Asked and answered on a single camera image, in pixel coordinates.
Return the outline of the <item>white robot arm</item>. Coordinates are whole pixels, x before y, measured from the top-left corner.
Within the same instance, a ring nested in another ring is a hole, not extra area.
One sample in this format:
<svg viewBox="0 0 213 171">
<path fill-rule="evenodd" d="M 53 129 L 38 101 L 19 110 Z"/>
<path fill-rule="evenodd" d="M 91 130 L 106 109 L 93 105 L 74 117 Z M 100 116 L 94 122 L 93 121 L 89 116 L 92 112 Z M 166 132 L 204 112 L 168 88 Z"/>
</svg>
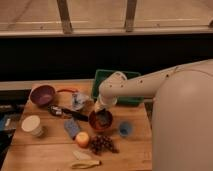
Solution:
<svg viewBox="0 0 213 171">
<path fill-rule="evenodd" d="M 213 59 L 133 79 L 116 71 L 101 82 L 95 109 L 125 96 L 153 100 L 152 171 L 213 171 Z"/>
</svg>

